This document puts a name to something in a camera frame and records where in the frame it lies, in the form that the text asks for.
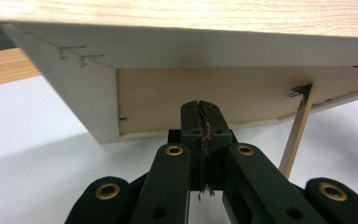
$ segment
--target light wood surface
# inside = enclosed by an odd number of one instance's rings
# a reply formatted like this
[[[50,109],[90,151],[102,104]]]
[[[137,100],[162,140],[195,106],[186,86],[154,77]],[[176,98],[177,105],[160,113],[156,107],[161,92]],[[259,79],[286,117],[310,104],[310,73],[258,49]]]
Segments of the light wood surface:
[[[358,67],[120,69],[120,133],[180,129],[179,108],[194,100],[218,105],[231,127],[292,119],[299,99],[287,93],[310,83],[318,86],[315,106],[323,106],[358,91]]]
[[[308,115],[316,96],[316,86],[312,85],[308,100],[298,109],[293,123],[292,131],[287,140],[286,148],[284,149],[282,160],[279,165],[279,170],[288,179],[292,172],[293,164],[295,163],[298,147],[300,146],[301,137],[307,124]]]
[[[0,50],[0,84],[36,76],[39,70],[21,49]]]
[[[0,0],[0,21],[358,37],[358,0]]]

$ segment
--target brass ring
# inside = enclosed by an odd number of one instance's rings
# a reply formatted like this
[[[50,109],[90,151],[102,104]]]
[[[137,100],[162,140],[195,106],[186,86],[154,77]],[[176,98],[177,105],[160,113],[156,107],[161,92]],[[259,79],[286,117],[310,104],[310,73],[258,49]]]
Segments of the brass ring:
[[[108,193],[103,193],[104,188],[112,187],[113,191]],[[118,192],[120,191],[120,186],[115,183],[106,183],[101,184],[100,187],[95,190],[95,197],[97,197],[99,200],[109,200],[113,199],[118,195]]]
[[[165,152],[170,156],[179,156],[183,153],[183,149],[181,147],[167,147]]]
[[[337,194],[328,192],[326,189],[333,189],[337,192]],[[344,190],[340,189],[339,187],[333,184],[329,184],[326,182],[323,182],[319,185],[319,191],[322,193],[322,195],[334,201],[344,202],[348,199],[348,195],[347,193],[345,193]]]
[[[255,151],[251,147],[238,146],[237,151],[244,156],[252,156]]]

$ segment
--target wooden stick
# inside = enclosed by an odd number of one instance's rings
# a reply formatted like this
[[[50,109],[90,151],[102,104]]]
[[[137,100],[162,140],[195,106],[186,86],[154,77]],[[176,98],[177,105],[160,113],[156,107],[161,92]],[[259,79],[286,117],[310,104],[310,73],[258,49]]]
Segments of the wooden stick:
[[[295,162],[298,147],[301,142],[301,137],[307,124],[308,115],[312,106],[313,99],[316,94],[316,86],[310,87],[308,99],[306,98],[304,104],[298,109],[293,123],[292,131],[287,140],[286,148],[284,149],[279,170],[288,179]]]

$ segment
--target plywood panel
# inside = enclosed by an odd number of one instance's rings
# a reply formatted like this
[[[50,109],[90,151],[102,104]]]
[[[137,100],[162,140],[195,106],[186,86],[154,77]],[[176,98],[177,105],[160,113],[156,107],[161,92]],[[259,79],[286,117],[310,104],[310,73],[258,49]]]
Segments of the plywood panel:
[[[1,0],[0,25],[100,143],[178,128],[192,100],[242,125],[290,117],[295,86],[319,108],[358,92],[358,1]]]
[[[218,105],[231,124],[278,119],[296,113],[300,99],[289,90],[310,83],[322,104],[358,91],[358,67],[118,70],[120,133],[180,128],[179,108],[193,100]]]

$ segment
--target white background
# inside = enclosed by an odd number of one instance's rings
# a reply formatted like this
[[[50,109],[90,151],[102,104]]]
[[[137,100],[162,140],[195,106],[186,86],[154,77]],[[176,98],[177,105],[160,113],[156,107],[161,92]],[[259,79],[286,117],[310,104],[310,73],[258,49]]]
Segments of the white background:
[[[278,166],[292,123],[234,133]],[[0,223],[63,223],[91,182],[131,182],[166,141],[100,146],[42,77],[0,85]],[[304,187],[321,176],[358,193],[358,101],[310,116],[290,181]],[[229,223],[221,194],[191,196],[189,223]]]

